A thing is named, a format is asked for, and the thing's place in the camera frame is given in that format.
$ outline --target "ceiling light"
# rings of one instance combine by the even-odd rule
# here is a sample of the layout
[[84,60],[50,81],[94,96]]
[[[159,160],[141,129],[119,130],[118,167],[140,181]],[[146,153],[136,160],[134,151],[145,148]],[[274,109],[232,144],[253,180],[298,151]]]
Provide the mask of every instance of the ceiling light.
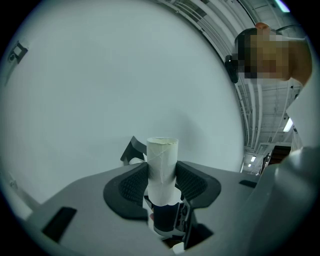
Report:
[[290,129],[291,129],[291,126],[292,126],[293,124],[294,124],[294,123],[292,122],[291,118],[289,118],[288,121],[286,122],[286,125],[285,125],[283,131],[284,131],[285,133],[289,132]]
[[281,11],[283,11],[284,13],[290,13],[289,8],[281,0],[275,0],[275,2],[277,3]]

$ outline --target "white wall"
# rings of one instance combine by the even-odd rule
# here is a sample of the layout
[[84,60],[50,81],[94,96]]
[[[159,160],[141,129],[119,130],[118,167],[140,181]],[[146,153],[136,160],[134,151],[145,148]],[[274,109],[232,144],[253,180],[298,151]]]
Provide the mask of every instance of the white wall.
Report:
[[40,203],[120,167],[133,135],[178,138],[179,160],[240,171],[233,85],[177,15],[142,0],[54,1],[26,20],[22,37],[29,52],[1,88],[0,154]]

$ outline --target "white shirt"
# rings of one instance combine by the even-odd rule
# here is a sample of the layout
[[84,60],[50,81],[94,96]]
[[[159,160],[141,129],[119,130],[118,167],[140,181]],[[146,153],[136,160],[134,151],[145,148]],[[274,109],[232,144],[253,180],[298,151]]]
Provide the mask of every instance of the white shirt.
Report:
[[320,61],[310,40],[306,38],[312,58],[312,73],[298,98],[288,107],[297,132],[293,131],[291,151],[320,146]]

